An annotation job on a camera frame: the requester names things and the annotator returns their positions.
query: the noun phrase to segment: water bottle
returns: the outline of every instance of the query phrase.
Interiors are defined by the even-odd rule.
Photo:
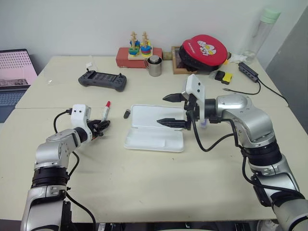
[[[247,56],[245,61],[246,64],[252,63],[265,39],[269,35],[270,30],[277,21],[280,13],[281,12],[271,8],[264,9],[260,22],[248,42],[247,49],[243,53],[244,56]]]

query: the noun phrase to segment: metal cup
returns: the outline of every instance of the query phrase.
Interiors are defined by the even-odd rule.
[[[158,55],[152,55],[144,60],[145,68],[149,70],[149,74],[153,77],[162,74],[162,59]]]

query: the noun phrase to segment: yellow charger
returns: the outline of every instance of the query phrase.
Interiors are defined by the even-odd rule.
[[[231,73],[226,72],[225,76],[222,78],[221,82],[224,83],[224,84],[229,84],[231,82],[232,76],[233,75]]]

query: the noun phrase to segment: gray wall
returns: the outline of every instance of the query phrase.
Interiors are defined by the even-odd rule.
[[[308,133],[308,8],[266,72],[288,99],[291,110]]]

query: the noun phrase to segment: cartoon print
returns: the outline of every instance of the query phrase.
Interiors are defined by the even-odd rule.
[[[197,42],[200,45],[200,51],[203,55],[213,55],[216,54],[215,47],[213,45],[209,45],[206,42],[198,41]]]

